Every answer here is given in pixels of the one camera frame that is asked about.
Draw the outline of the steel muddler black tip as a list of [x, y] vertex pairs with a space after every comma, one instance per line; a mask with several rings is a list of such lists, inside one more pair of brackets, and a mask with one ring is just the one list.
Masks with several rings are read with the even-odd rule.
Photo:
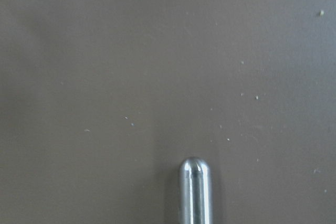
[[179, 169], [180, 223], [213, 223], [212, 180], [209, 165], [189, 157]]

